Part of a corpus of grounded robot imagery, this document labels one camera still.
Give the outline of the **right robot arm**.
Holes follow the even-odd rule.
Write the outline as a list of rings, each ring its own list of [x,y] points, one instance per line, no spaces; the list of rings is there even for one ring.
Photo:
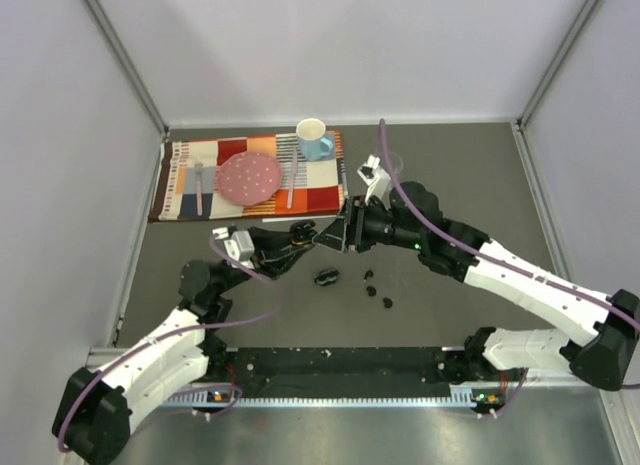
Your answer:
[[[392,189],[389,202],[349,199],[315,244],[363,253],[377,244],[416,251],[430,271],[491,292],[548,323],[543,330],[484,327],[467,338],[467,369],[487,381],[515,368],[570,372],[607,391],[626,388],[639,342],[639,299],[575,285],[517,257],[486,233],[443,216],[417,182]]]

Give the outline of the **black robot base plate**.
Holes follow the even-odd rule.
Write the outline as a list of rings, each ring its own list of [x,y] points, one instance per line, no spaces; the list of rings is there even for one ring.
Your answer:
[[[239,348],[218,355],[209,376],[250,399],[443,397],[478,379],[461,351],[437,347]]]

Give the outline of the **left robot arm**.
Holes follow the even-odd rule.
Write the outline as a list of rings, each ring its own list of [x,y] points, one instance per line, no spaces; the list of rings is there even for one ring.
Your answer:
[[[160,325],[117,358],[69,378],[52,425],[59,451],[87,464],[110,464],[168,398],[199,378],[220,379],[227,359],[215,334],[234,325],[225,293],[250,279],[275,289],[312,248],[315,234],[312,220],[286,231],[213,230],[209,244],[218,261],[183,266],[180,301]]]

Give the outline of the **glossy black earbud charging case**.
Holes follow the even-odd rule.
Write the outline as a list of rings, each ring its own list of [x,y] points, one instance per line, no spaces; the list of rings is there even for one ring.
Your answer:
[[[289,228],[290,242],[294,246],[306,246],[313,242],[317,235],[314,220],[302,220],[292,224]]]

